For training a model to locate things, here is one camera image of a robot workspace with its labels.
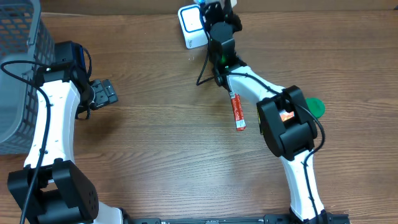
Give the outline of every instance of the black cable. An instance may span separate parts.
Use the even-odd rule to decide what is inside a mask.
[[[32,64],[32,65],[38,65],[38,66],[41,66],[41,67],[48,67],[48,65],[45,65],[45,64],[42,64],[42,63],[39,63],[39,62],[26,61],[26,60],[15,60],[15,61],[10,61],[10,62],[4,62],[4,63],[2,63],[0,65],[1,70],[5,74],[7,74],[7,75],[11,76],[12,78],[15,78],[15,79],[17,79],[17,80],[19,80],[21,82],[24,82],[24,83],[32,86],[33,88],[35,88],[37,91],[39,91],[44,97],[46,108],[47,108],[47,119],[46,119],[46,122],[45,122],[45,129],[44,129],[44,135],[43,135],[42,148],[39,151],[39,160],[37,161],[36,169],[35,169],[35,171],[33,173],[33,177],[32,177],[32,180],[31,180],[30,185],[29,185],[29,189],[28,189],[27,194],[26,194],[24,207],[23,207],[22,213],[21,213],[21,220],[19,222],[20,224],[24,224],[25,223],[25,218],[26,218],[26,213],[27,213],[27,207],[29,205],[29,201],[30,201],[30,198],[31,198],[32,193],[33,193],[33,188],[36,185],[37,176],[39,174],[40,166],[43,163],[43,158],[44,158],[44,154],[45,154],[45,146],[47,144],[47,138],[49,136],[49,129],[50,129],[51,104],[50,104],[50,100],[49,100],[48,96],[45,94],[45,92],[39,86],[37,86],[34,82],[29,82],[29,81],[27,81],[27,80],[25,80],[25,79],[23,79],[21,77],[18,77],[17,75],[12,74],[11,72],[7,71],[4,68],[6,65],[15,64],[15,63],[29,63],[29,64]]]
[[[258,82],[258,84],[260,84],[261,86],[263,86],[266,90],[268,90],[268,91],[270,91],[270,92],[272,92],[272,93],[274,93],[274,94],[276,94],[276,95],[281,95],[281,93],[279,93],[278,91],[273,90],[271,87],[267,86],[265,83],[263,83],[262,81],[260,81],[260,79],[256,78],[255,76],[249,75],[249,74],[247,74],[247,73],[234,73],[234,72],[230,72],[230,73],[228,73],[228,75],[239,75],[239,76],[242,76],[242,77],[252,78],[252,79],[255,80],[256,82]],[[297,107],[299,107],[300,109],[304,110],[304,112],[306,112],[308,115],[310,115],[310,116],[312,117],[312,119],[313,119],[313,120],[316,122],[316,124],[318,125],[319,130],[320,130],[320,132],[321,132],[321,136],[322,136],[322,140],[321,140],[321,143],[319,144],[319,146],[318,146],[316,149],[314,149],[313,151],[311,151],[311,152],[305,157],[304,162],[303,162],[303,165],[304,165],[304,176],[305,176],[305,181],[306,181],[306,183],[307,183],[308,194],[309,194],[309,196],[310,196],[310,200],[311,200],[311,202],[312,202],[312,207],[313,207],[314,212],[315,212],[315,218],[316,218],[317,224],[318,224],[318,223],[319,223],[318,211],[317,211],[317,207],[315,206],[315,200],[313,199],[313,196],[312,196],[312,191],[311,191],[311,186],[310,186],[310,179],[308,178],[308,172],[307,172],[307,166],[308,166],[307,162],[308,162],[308,159],[310,158],[310,156],[314,155],[316,152],[318,152],[318,151],[322,148],[322,146],[323,146],[324,143],[325,143],[325,136],[326,136],[326,135],[325,135],[325,130],[323,129],[322,124],[319,122],[319,120],[318,120],[309,110],[305,109],[305,108],[304,108],[303,106],[301,106],[301,105],[295,104],[295,106],[297,106]]]
[[[91,72],[93,70],[93,67],[91,66],[91,56],[90,53],[88,53],[88,50],[83,47],[83,50],[86,52],[88,60],[90,61],[90,64],[88,66],[88,72],[87,72],[87,78],[91,77]]]
[[[203,27],[203,31],[205,31],[206,38],[207,38],[207,54],[206,54],[205,63],[203,64],[203,68],[201,69],[201,72],[200,72],[199,77],[198,77],[198,80],[197,80],[197,86],[202,85],[202,84],[204,84],[205,82],[208,82],[208,81],[214,79],[214,77],[210,77],[210,78],[207,78],[207,79],[205,79],[205,80],[203,80],[203,81],[200,81],[200,79],[201,79],[201,77],[202,77],[202,75],[203,75],[203,72],[204,72],[205,69],[206,69],[207,61],[209,61],[210,38],[209,38],[209,36],[208,36],[208,34],[207,34],[207,31],[206,31],[206,29],[205,29],[205,22],[203,21],[203,16],[202,16],[201,13],[199,13],[199,18],[200,18],[201,26]]]

